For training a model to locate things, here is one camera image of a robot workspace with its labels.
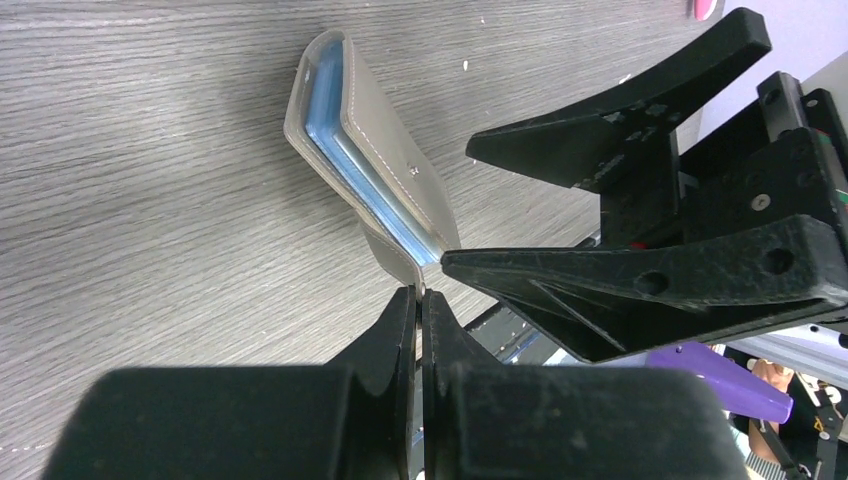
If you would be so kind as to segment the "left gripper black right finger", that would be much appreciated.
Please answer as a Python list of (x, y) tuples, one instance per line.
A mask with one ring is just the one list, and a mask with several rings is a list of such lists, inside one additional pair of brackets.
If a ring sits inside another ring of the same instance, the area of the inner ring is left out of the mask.
[(716, 397), (671, 369), (505, 365), (428, 291), (430, 479), (744, 479)]

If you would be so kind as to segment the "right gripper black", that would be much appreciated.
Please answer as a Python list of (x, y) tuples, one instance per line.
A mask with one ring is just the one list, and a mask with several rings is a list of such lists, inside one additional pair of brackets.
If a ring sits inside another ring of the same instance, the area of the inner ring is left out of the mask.
[[(737, 8), (630, 80), (475, 133), (465, 153), (600, 193), (771, 49), (764, 17)], [(845, 307), (847, 98), (785, 72), (757, 93), (681, 157), (602, 196), (603, 246), (659, 249), (456, 250), (443, 272), (589, 363), (758, 335)]]

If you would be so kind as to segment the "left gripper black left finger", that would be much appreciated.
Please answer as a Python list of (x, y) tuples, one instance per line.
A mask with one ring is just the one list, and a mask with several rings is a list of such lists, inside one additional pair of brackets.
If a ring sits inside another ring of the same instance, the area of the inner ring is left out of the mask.
[(323, 365), (124, 368), (87, 391), (48, 479), (405, 479), (417, 295)]

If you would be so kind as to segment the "grey leather card holder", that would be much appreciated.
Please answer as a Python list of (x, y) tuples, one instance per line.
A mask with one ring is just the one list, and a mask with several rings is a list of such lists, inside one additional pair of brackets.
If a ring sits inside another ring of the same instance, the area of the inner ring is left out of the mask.
[(284, 134), (353, 209), (380, 266), (424, 290), (424, 267), (461, 245), (449, 196), (346, 32), (305, 48)]

